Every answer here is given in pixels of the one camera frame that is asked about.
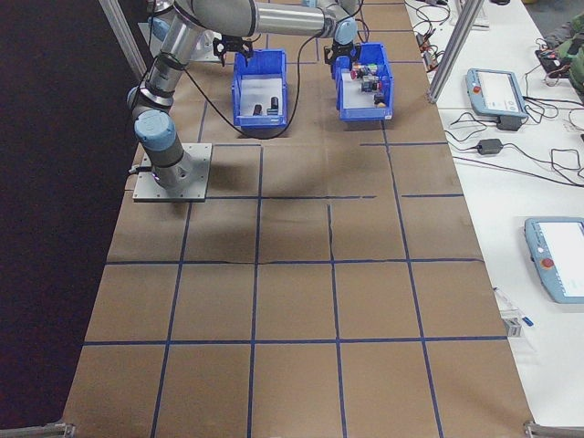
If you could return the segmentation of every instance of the cylinder object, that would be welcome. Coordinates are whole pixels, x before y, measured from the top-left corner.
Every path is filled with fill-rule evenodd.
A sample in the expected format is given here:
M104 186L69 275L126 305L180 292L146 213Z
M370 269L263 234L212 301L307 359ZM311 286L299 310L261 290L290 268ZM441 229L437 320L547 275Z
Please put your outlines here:
M170 167L183 157L174 122L165 112L157 109L143 112L134 123L134 131L152 166Z

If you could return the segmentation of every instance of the dark background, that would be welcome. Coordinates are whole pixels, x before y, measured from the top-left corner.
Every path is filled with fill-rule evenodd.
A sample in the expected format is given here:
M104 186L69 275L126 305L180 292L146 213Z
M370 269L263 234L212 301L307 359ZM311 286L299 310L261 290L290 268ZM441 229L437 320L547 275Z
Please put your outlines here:
M136 33L145 1L121 0ZM97 0L2 2L0 429L58 421L135 152ZM151 63L143 38L136 38Z

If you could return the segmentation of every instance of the blue bin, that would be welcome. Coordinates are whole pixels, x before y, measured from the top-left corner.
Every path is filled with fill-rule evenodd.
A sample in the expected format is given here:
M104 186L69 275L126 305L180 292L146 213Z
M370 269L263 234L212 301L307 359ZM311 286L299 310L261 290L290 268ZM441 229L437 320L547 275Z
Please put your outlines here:
M385 108L375 108L373 106L373 96L371 95L370 107L348 108L344 101L344 82L342 73L349 71L349 58L338 57L333 68L333 78L337 86L337 110L341 120L389 120L393 116L393 74L390 63L385 54L385 47L382 43L363 43L359 57L361 64L376 64L378 75L381 80L381 91L383 92Z
M286 52L282 49L255 50L253 57L247 60L247 65L244 56L237 53L231 94L235 126L261 129L285 127ZM277 115L267 115L266 110L274 96L278 96L279 112ZM262 104L262 115L253 115L256 103Z

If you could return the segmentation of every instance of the metal base plate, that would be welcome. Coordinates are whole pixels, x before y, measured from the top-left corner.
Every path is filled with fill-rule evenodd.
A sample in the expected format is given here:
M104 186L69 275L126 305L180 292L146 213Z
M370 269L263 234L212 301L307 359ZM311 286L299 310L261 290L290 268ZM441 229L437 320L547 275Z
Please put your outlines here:
M213 145L211 143L184 143L182 147L194 161L193 182L181 191L169 192L156 183L151 172L140 172L132 196L135 203L204 202L207 195ZM150 167L150 165L150 159L144 156L141 166Z

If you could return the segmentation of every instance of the brown cardboard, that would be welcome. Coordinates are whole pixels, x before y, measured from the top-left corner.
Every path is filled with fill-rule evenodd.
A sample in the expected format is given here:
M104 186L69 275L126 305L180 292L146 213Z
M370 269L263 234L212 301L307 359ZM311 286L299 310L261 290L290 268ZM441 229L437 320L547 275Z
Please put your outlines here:
M259 145L214 145L207 196L257 196Z
M336 274L342 338L420 336L405 263L339 264Z
M361 10L370 30L410 30L412 24L404 4L368 5Z
M176 274L177 266L106 266L85 339L166 339Z
M423 64L393 64L391 71L395 97L393 118L385 124L388 143L444 142L438 108L426 97L430 83Z
M257 288L258 339L335 338L330 266L260 266Z
M327 206L320 200L262 202L259 260L329 260Z
M131 197L124 194L108 261L178 260L187 205L135 203Z
M85 347L63 422L76 436L148 438L164 346Z
M370 34L370 41L383 43L390 62L422 62L416 38L410 29L392 32L377 31Z
M323 196L327 194L326 155L314 145L264 147L264 196Z
M397 209L391 198L335 201L331 214L335 259L405 257Z
M267 37L267 48L283 48L286 51L287 63L296 64L298 59L298 50L306 42L308 36L285 36L285 35L269 35ZM318 53L317 40L310 41L300 56L300 62L317 62L318 57L322 57L322 52Z
M428 352L444 436L523 435L531 413L505 341L434 342Z
M250 339L253 296L251 265L183 266L172 339Z
M112 344L84 347L64 417L81 438L521 436L530 413L406 6L363 15L402 61L392 120L339 120L329 40L303 54L320 61L300 66L277 139L233 131L182 77L172 115L214 144L210 198L126 193L109 261L132 263L107 266L87 336ZM302 41L255 47L291 62ZM231 120L233 67L189 69ZM287 80L290 120L296 65Z
M253 263L257 202L209 199L193 205L185 260Z
M438 437L419 344L343 345L342 356L349 436Z
M158 436L245 436L248 346L173 346L166 372Z
M482 262L415 263L413 273L426 336L506 334Z
M261 345L252 436L342 437L334 345Z
M482 258L463 197L402 197L400 204L412 258Z
M448 145L391 146L390 154L400 194L463 192Z

